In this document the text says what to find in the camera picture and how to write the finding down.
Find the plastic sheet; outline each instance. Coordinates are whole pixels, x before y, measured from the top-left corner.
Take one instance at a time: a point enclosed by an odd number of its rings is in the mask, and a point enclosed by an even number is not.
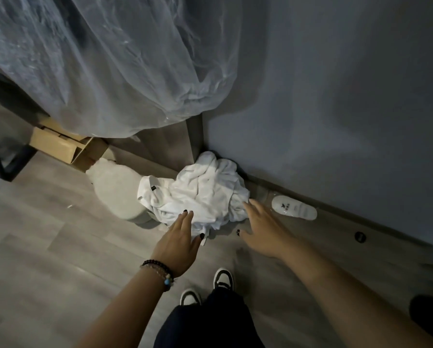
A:
[[[0,0],[0,70],[65,129],[125,138],[218,106],[241,0]]]

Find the left hand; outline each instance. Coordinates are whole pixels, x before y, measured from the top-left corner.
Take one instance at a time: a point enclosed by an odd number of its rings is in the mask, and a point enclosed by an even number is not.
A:
[[[183,212],[158,241],[150,257],[160,261],[173,271],[173,276],[184,274],[194,263],[204,234],[191,241],[190,227],[194,213]]]

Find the gray wall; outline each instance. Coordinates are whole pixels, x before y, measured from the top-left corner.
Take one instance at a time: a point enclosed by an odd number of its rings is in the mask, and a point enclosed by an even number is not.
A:
[[[244,0],[239,59],[209,149],[433,243],[433,0]]]

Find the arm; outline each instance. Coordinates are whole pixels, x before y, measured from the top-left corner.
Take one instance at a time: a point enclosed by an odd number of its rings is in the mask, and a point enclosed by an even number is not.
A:
[[[151,259],[167,265],[175,277],[184,274],[196,259],[201,237],[191,241],[193,212],[184,212],[157,243]],[[113,299],[76,348],[136,348],[147,323],[166,289],[154,269],[144,267]]]
[[[349,348],[433,348],[433,337],[371,289],[294,238],[255,200],[245,204],[252,234],[240,232],[254,250],[284,261],[307,287]]]

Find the crumpled white fabric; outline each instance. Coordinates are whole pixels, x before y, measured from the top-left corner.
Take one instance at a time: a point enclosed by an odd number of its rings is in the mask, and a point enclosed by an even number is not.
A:
[[[242,202],[248,202],[249,194],[236,164],[217,159],[210,151],[179,172],[176,181],[145,176],[138,188],[139,202],[167,226],[184,210],[192,210],[192,235],[208,235],[210,228],[218,230],[229,221],[246,219]]]

